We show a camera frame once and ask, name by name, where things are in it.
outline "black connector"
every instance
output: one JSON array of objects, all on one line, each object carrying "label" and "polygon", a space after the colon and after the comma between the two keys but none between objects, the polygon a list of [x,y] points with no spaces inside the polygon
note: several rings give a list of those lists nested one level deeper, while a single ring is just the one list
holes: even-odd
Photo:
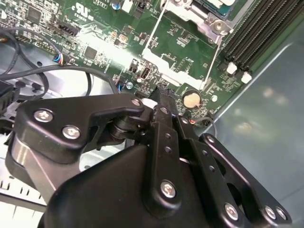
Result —
[{"label": "black connector", "polygon": [[79,27],[74,27],[63,21],[59,22],[58,27],[59,27],[59,29],[61,29],[62,31],[64,31],[65,33],[67,33],[73,37],[76,36],[80,31]]},{"label": "black connector", "polygon": [[2,116],[7,107],[15,102],[20,94],[20,88],[14,88],[13,85],[0,81],[0,116]]}]

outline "microchip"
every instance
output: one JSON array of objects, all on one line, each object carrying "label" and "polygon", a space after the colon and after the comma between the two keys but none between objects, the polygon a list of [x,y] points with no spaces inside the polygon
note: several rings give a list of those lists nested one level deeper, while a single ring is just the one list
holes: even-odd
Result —
[{"label": "microchip", "polygon": [[130,34],[132,32],[132,27],[130,27],[130,26],[125,26],[123,29],[124,29],[123,31],[126,34]]},{"label": "microchip", "polygon": [[119,44],[120,44],[119,39],[116,39],[116,40],[114,41],[114,44],[115,44],[115,45],[119,45]]},{"label": "microchip", "polygon": [[189,33],[186,31],[183,31],[183,33],[181,34],[181,38],[183,39],[187,39],[188,38]]},{"label": "microchip", "polygon": [[51,19],[50,19],[49,21],[50,21],[51,23],[54,23],[55,20],[56,20],[56,16],[55,16],[55,14],[52,14],[52,15],[51,15]]},{"label": "microchip", "polygon": [[86,47],[85,50],[85,57],[90,58],[90,59],[95,59],[97,54],[97,51],[89,46]]},{"label": "microchip", "polygon": [[139,35],[139,37],[140,37],[141,39],[146,39],[146,38],[147,38],[147,34],[142,32],[142,33]]},{"label": "microchip", "polygon": [[35,24],[39,24],[40,22],[40,18],[41,18],[41,12],[33,7],[29,7],[28,8],[28,15],[27,15],[27,19],[30,22],[33,22]]}]

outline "wire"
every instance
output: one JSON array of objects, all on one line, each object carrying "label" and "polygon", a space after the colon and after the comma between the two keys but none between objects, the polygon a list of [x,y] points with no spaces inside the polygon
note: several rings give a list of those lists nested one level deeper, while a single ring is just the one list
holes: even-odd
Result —
[{"label": "wire", "polygon": [[[38,68],[32,61],[30,61],[25,54],[23,53],[22,49],[20,49],[20,53],[19,53],[20,57],[22,58],[22,60],[32,69]],[[48,82],[48,78],[46,77],[46,75],[44,73],[38,73],[37,76],[40,78],[42,85],[44,87],[44,91],[43,93],[39,94],[39,95],[34,95],[34,96],[26,96],[26,95],[19,95],[19,100],[36,100],[36,99],[40,99],[42,98],[49,89],[49,82]]]},{"label": "wire", "polygon": [[91,92],[92,92],[92,79],[91,79],[91,75],[89,73],[85,73],[86,78],[87,78],[87,91],[85,96],[90,96]]},{"label": "wire", "polygon": [[43,39],[45,42],[47,42],[59,55],[62,54],[61,51],[56,47],[56,45],[51,42],[50,40],[48,40],[45,36],[41,35],[40,33],[37,33],[33,30],[30,30],[28,28],[24,28],[24,27],[11,27],[11,28],[4,28],[4,30],[6,31],[25,31],[25,32],[29,32],[32,33],[34,35],[36,35],[37,37]]},{"label": "wire", "polygon": [[213,65],[214,65],[214,63],[215,63],[216,58],[218,57],[218,52],[219,52],[221,43],[222,43],[222,36],[219,37],[219,40],[218,40],[218,47],[217,47],[217,50],[215,51],[215,54],[214,54],[213,59],[212,59],[212,62],[211,62],[211,64],[210,64],[210,66],[209,66],[209,70],[208,70],[207,76],[206,76],[206,78],[205,78],[204,81],[203,81],[203,80],[201,81],[201,84],[200,84],[200,87],[199,87],[200,90],[204,90],[204,88],[205,88],[205,86],[206,86],[206,84],[207,84],[207,82],[208,82],[208,79],[209,79],[211,70],[212,70],[212,68],[213,68]]},{"label": "wire", "polygon": [[8,38],[10,38],[10,40],[13,42],[13,45],[15,47],[14,57],[13,57],[12,61],[10,62],[7,70],[2,73],[2,74],[7,74],[9,71],[12,70],[12,68],[14,68],[14,66],[17,62],[18,55],[20,52],[20,45],[19,45],[18,41],[14,38],[14,36],[12,34],[10,34],[9,32],[7,32],[6,30],[0,28],[0,34],[3,34],[5,36],[7,36]]},{"label": "wire", "polygon": [[26,70],[26,71],[14,73],[14,74],[3,74],[3,75],[0,75],[0,80],[7,81],[7,80],[12,80],[12,79],[16,79],[16,78],[19,78],[19,77],[25,77],[25,76],[29,76],[29,75],[33,75],[33,74],[43,73],[43,72],[47,72],[47,71],[51,71],[51,70],[77,70],[77,71],[87,72],[89,74],[97,76],[98,78],[100,78],[104,81],[109,82],[113,93],[114,94],[118,93],[117,87],[115,86],[112,78],[108,77],[102,71],[95,70],[93,68],[83,67],[83,66],[80,66],[80,67],[79,66],[70,66],[70,65],[66,65],[66,66],[61,66],[61,65],[43,66],[43,67],[39,67],[39,68],[36,68],[36,69]]},{"label": "wire", "polygon": [[214,121],[213,121],[210,117],[206,117],[206,116],[205,116],[205,117],[201,117],[201,118],[195,120],[195,122],[196,122],[196,123],[199,123],[199,122],[202,122],[202,121],[204,121],[204,120],[210,121],[210,123],[211,123],[212,126],[213,126],[214,137],[217,138],[217,137],[218,137],[218,129],[217,129],[217,127],[216,127]]}]

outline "capacitor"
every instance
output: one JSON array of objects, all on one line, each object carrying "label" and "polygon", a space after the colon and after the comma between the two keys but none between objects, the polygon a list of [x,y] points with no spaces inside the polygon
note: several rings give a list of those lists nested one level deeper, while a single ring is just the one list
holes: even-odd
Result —
[{"label": "capacitor", "polygon": [[217,102],[217,100],[218,100],[218,96],[213,95],[213,96],[211,97],[211,101]]},{"label": "capacitor", "polygon": [[120,3],[112,3],[112,8],[114,9],[114,10],[119,10],[120,9]]},{"label": "capacitor", "polygon": [[125,84],[125,87],[127,89],[132,89],[133,88],[133,83],[132,82],[128,82],[127,84]]}]

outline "white label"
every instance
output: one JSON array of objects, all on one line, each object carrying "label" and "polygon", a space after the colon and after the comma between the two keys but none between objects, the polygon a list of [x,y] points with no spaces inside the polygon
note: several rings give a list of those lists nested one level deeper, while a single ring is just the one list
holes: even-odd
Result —
[{"label": "white label", "polygon": [[133,5],[133,1],[132,0],[124,0],[123,2],[123,6],[122,6],[122,10],[129,13],[131,8],[132,8],[132,5]]}]

